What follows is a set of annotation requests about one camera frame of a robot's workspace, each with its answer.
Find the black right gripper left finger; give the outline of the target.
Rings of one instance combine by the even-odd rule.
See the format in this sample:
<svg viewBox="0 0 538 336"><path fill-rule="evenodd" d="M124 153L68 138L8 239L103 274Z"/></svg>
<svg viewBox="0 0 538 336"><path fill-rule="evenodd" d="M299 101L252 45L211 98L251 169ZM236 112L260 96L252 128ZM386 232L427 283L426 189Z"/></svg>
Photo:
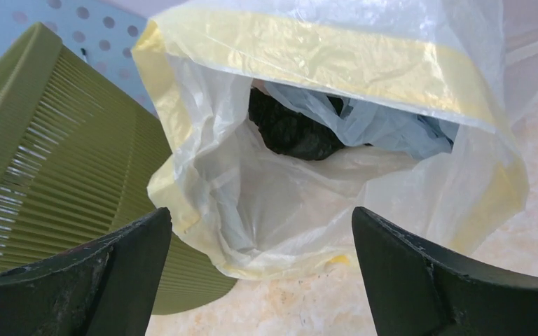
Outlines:
<svg viewBox="0 0 538 336"><path fill-rule="evenodd" d="M171 235L170 212L157 209L0 273L0 335L143 335Z"/></svg>

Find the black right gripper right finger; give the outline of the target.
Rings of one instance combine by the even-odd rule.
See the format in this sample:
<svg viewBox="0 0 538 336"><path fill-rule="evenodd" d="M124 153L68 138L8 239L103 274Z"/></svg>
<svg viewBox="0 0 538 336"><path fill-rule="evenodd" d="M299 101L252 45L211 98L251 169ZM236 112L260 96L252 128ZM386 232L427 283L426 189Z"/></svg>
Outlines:
<svg viewBox="0 0 538 336"><path fill-rule="evenodd" d="M352 233L379 335L538 335L538 277L456 253L360 206Z"/></svg>

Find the light blue trash bag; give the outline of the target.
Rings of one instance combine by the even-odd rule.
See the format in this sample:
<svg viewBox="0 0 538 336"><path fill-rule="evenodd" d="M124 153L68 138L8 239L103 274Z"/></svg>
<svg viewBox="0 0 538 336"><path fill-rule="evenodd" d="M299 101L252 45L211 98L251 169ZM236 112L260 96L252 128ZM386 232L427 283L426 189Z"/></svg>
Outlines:
<svg viewBox="0 0 538 336"><path fill-rule="evenodd" d="M285 84L266 82L264 88L285 108L329 128L348 147L371 144L424 160L451 152L460 127L455 122L347 97L337 110L326 93Z"/></svg>

